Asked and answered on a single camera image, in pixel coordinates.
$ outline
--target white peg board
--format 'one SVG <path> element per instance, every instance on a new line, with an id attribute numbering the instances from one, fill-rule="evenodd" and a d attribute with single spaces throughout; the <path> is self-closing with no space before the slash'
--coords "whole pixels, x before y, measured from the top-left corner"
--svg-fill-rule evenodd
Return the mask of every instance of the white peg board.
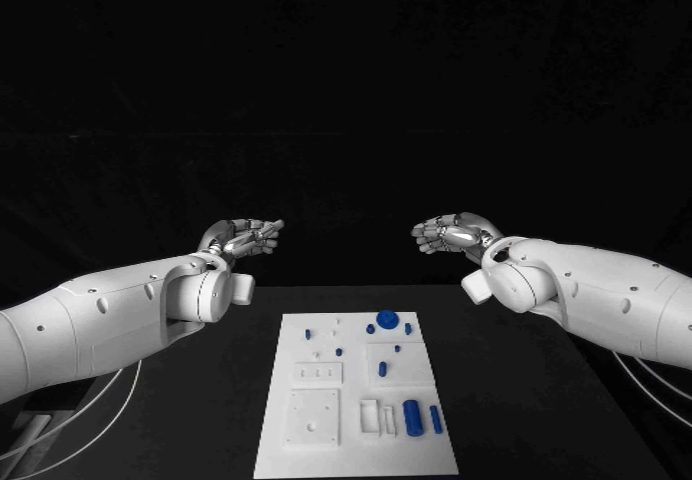
<path id="1" fill-rule="evenodd" d="M 284 315 L 254 478 L 459 474 L 418 317 L 397 312 L 400 325 L 387 330 L 376 314 Z M 381 361 L 388 364 L 385 377 L 378 374 Z M 410 399 L 420 405 L 420 437 L 407 434 L 402 404 Z M 362 432 L 361 408 L 372 415 L 372 402 L 362 400 L 376 400 L 379 434 L 372 433 L 376 423 Z M 433 405 L 441 434 L 433 428 Z"/>

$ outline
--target blue cylinder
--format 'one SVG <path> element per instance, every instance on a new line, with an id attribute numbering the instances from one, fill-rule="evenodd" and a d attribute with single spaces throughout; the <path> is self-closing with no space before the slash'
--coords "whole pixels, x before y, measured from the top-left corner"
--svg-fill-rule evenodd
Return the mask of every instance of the blue cylinder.
<path id="1" fill-rule="evenodd" d="M 398 324 L 400 324 L 400 316 L 397 315 L 397 313 L 392 312 L 391 310 L 382 310 L 378 313 L 378 325 L 382 328 L 392 330 L 392 328 L 397 328 Z"/>
<path id="2" fill-rule="evenodd" d="M 440 422 L 440 413 L 437 412 L 437 407 L 434 405 L 430 407 L 430 415 L 433 416 L 433 427 L 436 428 L 436 433 L 443 433 L 443 422 Z"/>
<path id="3" fill-rule="evenodd" d="M 415 400 L 407 400 L 404 402 L 404 418 L 407 419 L 408 436 L 420 437 L 423 435 L 423 422 L 418 402 Z"/>

